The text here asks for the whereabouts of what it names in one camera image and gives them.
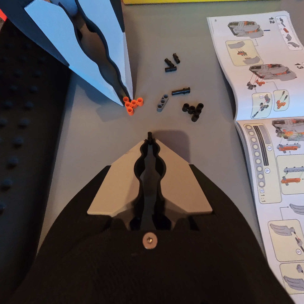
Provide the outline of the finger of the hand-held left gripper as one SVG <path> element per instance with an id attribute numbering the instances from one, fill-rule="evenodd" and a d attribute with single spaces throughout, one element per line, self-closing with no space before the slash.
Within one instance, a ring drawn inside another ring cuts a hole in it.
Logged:
<path id="1" fill-rule="evenodd" d="M 25 7 L 25 11 L 68 62 L 73 72 L 110 100 L 123 105 L 113 86 L 104 79 L 97 63 L 83 51 L 76 26 L 61 4 L 35 0 Z"/>
<path id="2" fill-rule="evenodd" d="M 101 38 L 106 58 L 117 74 L 117 80 L 129 99 L 133 84 L 120 0 L 80 0 L 80 11 L 88 29 Z"/>

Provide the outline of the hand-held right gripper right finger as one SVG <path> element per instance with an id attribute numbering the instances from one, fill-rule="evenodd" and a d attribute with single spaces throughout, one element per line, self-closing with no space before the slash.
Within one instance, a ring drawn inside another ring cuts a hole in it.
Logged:
<path id="1" fill-rule="evenodd" d="M 153 223 L 158 230 L 170 230 L 178 219 L 211 214 L 210 206 L 187 161 L 153 139 L 155 169 L 160 175 Z"/>

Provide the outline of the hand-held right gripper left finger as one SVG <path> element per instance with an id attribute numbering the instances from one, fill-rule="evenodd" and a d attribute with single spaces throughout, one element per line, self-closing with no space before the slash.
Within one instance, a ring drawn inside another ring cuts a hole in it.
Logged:
<path id="1" fill-rule="evenodd" d="M 88 211 L 88 215 L 109 215 L 122 219 L 130 230 L 139 230 L 143 212 L 143 192 L 134 166 L 142 156 L 140 141 L 113 162 L 101 183 Z"/>

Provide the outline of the orange L-shaped beam piece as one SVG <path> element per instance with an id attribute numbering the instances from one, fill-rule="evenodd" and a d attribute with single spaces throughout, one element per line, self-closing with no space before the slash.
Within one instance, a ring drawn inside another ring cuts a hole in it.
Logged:
<path id="1" fill-rule="evenodd" d="M 127 96 L 123 97 L 124 106 L 127 110 L 128 115 L 132 116 L 134 114 L 134 109 L 143 106 L 143 99 L 141 97 L 136 100 L 130 100 Z"/>

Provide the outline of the yellow plastic bin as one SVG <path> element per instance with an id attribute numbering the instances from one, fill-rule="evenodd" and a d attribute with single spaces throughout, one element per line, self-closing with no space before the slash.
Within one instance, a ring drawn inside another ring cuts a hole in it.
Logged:
<path id="1" fill-rule="evenodd" d="M 125 5 L 175 4 L 175 3 L 211 3 L 244 2 L 244 0 L 122 0 Z"/>

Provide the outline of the printed instruction sheet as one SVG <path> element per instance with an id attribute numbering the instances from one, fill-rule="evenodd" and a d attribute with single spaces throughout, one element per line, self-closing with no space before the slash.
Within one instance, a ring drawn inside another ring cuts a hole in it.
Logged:
<path id="1" fill-rule="evenodd" d="M 304 302 L 304 47 L 286 11 L 208 17 L 236 101 L 268 264 Z"/>

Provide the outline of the small grey three-hole beam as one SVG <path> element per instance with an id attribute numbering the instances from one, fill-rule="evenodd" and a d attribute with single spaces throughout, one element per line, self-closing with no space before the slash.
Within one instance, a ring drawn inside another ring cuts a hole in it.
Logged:
<path id="1" fill-rule="evenodd" d="M 162 96 L 160 102 L 157 105 L 157 112 L 162 112 L 163 108 L 165 107 L 166 103 L 168 102 L 168 95 L 165 94 Z"/>

